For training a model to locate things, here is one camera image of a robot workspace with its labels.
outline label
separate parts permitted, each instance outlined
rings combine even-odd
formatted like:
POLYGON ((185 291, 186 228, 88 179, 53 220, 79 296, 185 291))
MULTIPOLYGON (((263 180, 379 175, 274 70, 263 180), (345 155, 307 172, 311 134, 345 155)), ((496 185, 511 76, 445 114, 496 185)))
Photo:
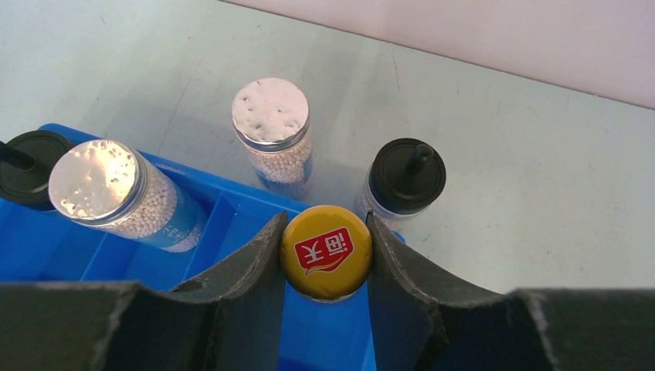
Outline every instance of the label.
POLYGON ((178 201, 171 219, 158 232, 137 241, 155 247, 171 247, 182 242, 193 231, 200 205, 187 192, 174 186, 178 201))
POLYGON ((355 250, 348 228, 343 227, 296 243, 296 256, 305 276, 316 271, 332 272, 355 250))

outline white beads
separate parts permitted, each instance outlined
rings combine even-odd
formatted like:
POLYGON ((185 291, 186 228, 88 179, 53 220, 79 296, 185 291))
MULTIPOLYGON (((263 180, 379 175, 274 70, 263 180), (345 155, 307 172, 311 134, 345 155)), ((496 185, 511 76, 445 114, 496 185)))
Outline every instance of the white beads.
POLYGON ((280 152, 268 153, 257 151, 245 146, 248 151, 250 162, 257 170, 257 175, 264 183, 278 183, 280 188, 291 187, 301 189, 309 182, 311 166, 311 139, 310 133, 296 143, 293 147, 280 152))
POLYGON ((165 236, 170 237, 170 241, 175 241, 176 236, 183 236, 188 233, 187 236, 182 237, 182 240, 173 246, 163 246, 161 248, 171 252, 183 252, 192 249, 200 241, 200 235, 207 220, 205 213, 197 205, 189 205, 189 203, 195 204, 195 201, 189 198, 185 206, 189 210, 186 210, 186 212, 198 214, 185 216, 185 218, 196 218, 191 232, 179 230, 179 226, 176 225, 169 225, 173 215, 180 212, 180 210, 177 210, 178 197, 184 197, 185 195, 178 193, 173 181, 162 174, 150 162, 144 161, 144 164, 144 170, 150 181, 143 200, 124 218, 103 226, 103 229, 132 240, 146 239, 145 243, 148 243, 148 237, 162 231, 165 232, 165 236))

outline bottle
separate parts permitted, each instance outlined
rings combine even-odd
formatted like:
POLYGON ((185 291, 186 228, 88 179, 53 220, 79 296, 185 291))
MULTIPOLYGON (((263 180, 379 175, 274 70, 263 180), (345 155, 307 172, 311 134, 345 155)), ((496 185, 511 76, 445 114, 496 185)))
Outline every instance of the bottle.
POLYGON ((309 105, 289 81, 265 78, 246 85, 232 103, 232 123, 261 182, 300 199, 311 187, 309 105))
POLYGON ((375 156, 355 208, 362 219, 373 211, 398 232, 439 197, 445 184, 446 167, 434 148, 418 139, 395 139, 375 156))
POLYGON ((53 166, 75 145, 47 130, 0 142, 0 197, 27 208, 57 214, 48 197, 53 166))
POLYGON ((66 218, 169 252, 194 248, 205 210, 139 152, 116 141, 77 145, 55 165, 52 204, 66 218))

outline yellow cap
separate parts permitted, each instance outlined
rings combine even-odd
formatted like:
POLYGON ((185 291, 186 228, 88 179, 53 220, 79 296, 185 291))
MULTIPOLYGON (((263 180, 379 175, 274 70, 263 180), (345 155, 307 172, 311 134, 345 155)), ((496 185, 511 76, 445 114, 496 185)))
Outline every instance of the yellow cap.
POLYGON ((355 214, 339 206, 315 206, 287 226, 280 262, 301 294, 334 301, 364 284, 372 251, 371 234, 355 214))

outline red logo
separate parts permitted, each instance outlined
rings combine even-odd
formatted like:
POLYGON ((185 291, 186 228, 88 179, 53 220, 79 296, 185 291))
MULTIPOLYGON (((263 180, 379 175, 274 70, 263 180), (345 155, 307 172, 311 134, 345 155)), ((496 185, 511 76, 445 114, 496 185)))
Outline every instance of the red logo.
POLYGON ((295 247, 306 276, 315 271, 332 272, 355 248, 346 227, 296 243, 295 247))

